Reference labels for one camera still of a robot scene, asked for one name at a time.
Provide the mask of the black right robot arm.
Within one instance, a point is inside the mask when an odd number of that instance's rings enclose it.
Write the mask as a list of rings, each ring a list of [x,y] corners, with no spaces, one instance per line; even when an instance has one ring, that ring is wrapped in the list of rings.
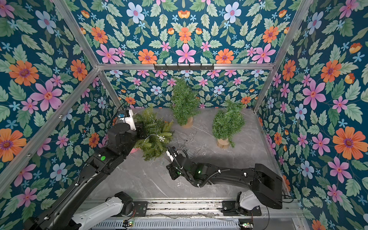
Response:
[[[283,179],[263,164],[254,168],[224,168],[209,163],[195,163],[179,154],[171,157],[166,166],[172,180],[184,177],[191,185],[225,184],[245,189],[239,192],[232,208],[223,207],[226,215],[250,216],[261,205],[271,209],[283,209]]]

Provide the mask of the light green fern christmas tree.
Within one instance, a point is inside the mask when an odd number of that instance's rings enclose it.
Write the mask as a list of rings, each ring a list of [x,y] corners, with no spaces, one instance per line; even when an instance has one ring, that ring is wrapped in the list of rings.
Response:
[[[173,121],[158,117],[153,108],[135,114],[134,120],[141,124],[143,131],[143,137],[135,145],[135,148],[143,151],[143,159],[152,161],[166,153],[167,146],[173,139]]]

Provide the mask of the pink alarm clock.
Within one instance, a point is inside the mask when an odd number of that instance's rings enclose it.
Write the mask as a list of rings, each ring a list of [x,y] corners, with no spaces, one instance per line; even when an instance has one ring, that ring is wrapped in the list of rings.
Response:
[[[130,153],[135,153],[135,152],[137,152],[137,151],[139,151],[140,150],[140,148],[133,148],[131,151],[130,151]]]

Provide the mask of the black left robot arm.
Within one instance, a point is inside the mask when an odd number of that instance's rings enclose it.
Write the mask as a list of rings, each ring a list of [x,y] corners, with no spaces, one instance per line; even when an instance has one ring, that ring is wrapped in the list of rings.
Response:
[[[130,154],[137,141],[146,136],[143,124],[130,129],[128,123],[118,123],[107,132],[108,142],[87,160],[72,185],[38,217],[28,218],[25,230],[77,230],[81,224],[73,215],[95,188],[104,181]]]

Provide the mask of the thin wire string light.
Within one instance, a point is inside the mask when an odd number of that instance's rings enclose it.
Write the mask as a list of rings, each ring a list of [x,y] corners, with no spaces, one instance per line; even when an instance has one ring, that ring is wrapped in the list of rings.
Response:
[[[212,143],[210,139],[213,137],[214,136],[208,132],[199,129],[195,129],[193,132],[189,133],[173,132],[173,140],[168,144],[167,147],[176,147],[180,151],[194,150],[196,153],[198,153],[202,148]]]

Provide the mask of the dark green tree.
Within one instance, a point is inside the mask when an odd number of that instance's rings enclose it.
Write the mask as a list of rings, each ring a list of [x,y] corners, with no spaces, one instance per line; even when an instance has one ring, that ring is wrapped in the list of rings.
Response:
[[[183,79],[173,87],[172,112],[177,123],[185,128],[192,127],[194,116],[200,114],[197,92],[193,91]]]
[[[234,135],[238,134],[245,126],[242,103],[231,100],[225,102],[225,108],[219,110],[212,123],[212,134],[217,140],[224,140],[234,148]]]

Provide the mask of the black hook rail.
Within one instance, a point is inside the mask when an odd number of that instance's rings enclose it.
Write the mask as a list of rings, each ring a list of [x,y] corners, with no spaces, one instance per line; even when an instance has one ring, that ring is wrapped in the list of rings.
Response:
[[[156,71],[212,71],[215,69],[213,64],[154,64]]]

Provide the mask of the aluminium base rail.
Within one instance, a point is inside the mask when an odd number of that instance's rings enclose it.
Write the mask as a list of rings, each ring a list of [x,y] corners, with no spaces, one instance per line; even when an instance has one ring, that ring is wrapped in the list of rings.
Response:
[[[292,219],[296,212],[285,200],[282,209],[257,205],[252,210],[224,198],[139,199],[123,205],[118,197],[104,203],[86,201],[72,216],[81,230],[216,230],[257,229],[264,221]]]

